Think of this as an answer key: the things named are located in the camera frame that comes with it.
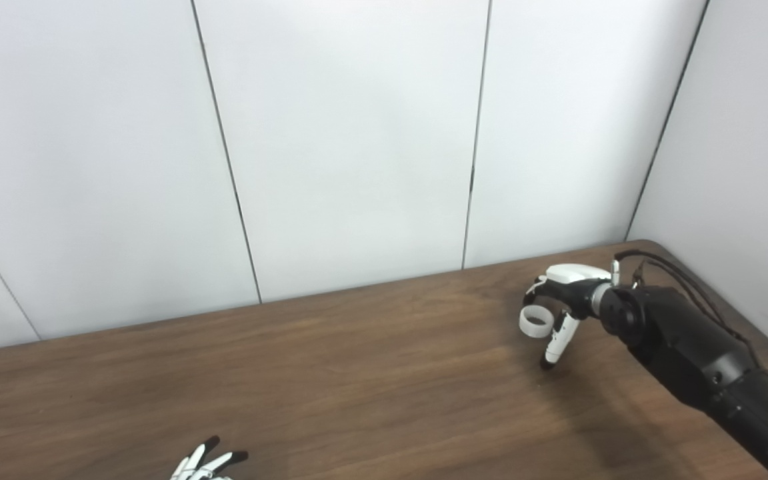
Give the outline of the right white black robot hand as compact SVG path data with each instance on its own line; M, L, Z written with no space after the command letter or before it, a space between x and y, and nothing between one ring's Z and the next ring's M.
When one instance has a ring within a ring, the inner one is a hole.
M519 326L530 338L549 338L539 361L543 370L555 367L583 320L598 316L611 280L609 271L576 263L551 265L533 280L522 299Z

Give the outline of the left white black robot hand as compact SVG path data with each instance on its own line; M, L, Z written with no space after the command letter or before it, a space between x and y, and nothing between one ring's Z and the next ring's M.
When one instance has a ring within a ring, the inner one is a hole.
M232 479L225 474L225 471L232 465L247 461L250 453L247 450L235 450L222 453L214 459L208 459L208 455L220 443L219 435L211 435L203 443L198 444L188 456L180 460L169 479Z

